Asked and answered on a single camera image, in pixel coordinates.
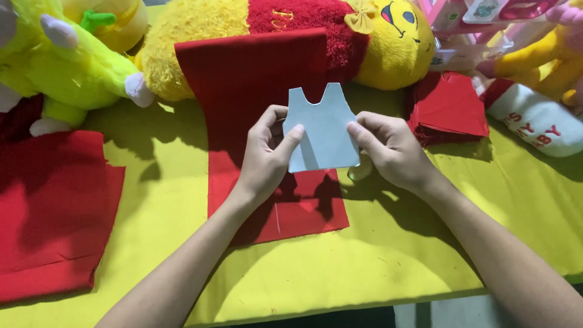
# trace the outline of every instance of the table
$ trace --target table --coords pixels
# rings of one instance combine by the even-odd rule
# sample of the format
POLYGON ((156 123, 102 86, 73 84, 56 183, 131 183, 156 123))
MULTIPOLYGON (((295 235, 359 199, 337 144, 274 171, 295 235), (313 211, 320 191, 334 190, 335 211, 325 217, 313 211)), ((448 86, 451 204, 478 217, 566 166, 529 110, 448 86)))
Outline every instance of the table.
MULTIPOLYGON (((160 7, 149 8, 155 17, 160 7)), ((353 111, 398 116, 402 92, 349 83, 353 111)), ((569 282, 583 281, 583 153, 540 154, 490 120, 479 144, 430 147, 431 160, 480 208, 569 282)), ((90 113, 106 158, 126 166, 124 192, 95 289, 0 309, 6 327, 93 326, 206 220, 207 140, 198 102, 129 100, 90 113)), ((284 319, 484 294, 467 255, 414 195, 373 175, 354 185, 339 170, 351 227, 230 250, 187 326, 284 319)))

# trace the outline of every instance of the plush toy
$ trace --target plush toy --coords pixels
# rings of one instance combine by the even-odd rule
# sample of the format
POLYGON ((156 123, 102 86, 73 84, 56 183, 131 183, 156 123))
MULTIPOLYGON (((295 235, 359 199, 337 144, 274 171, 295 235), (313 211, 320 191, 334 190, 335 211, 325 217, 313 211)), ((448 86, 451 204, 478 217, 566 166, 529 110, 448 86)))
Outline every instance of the plush toy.
POLYGON ((146 34, 142 0, 61 0, 63 14, 93 33, 109 49, 124 53, 146 34))
POLYGON ((44 94, 34 136, 77 127, 120 97, 153 101, 133 63, 67 19, 58 0, 0 0, 0 25, 0 112, 44 94))
POLYGON ((551 8, 546 17, 559 25, 544 38, 499 59, 485 61, 478 70, 489 78, 520 81, 517 75, 529 75, 533 69, 555 60, 547 77, 540 82, 537 78, 528 86, 568 106, 583 105, 583 0, 551 8))
POLYGON ((583 122, 564 106, 508 79, 472 78, 486 112, 542 153, 565 157, 583 150, 583 122))
POLYGON ((435 49, 427 20, 406 0, 172 0, 135 62, 162 98, 193 98, 174 43, 313 27, 326 28, 328 82, 399 89, 425 76, 435 49))

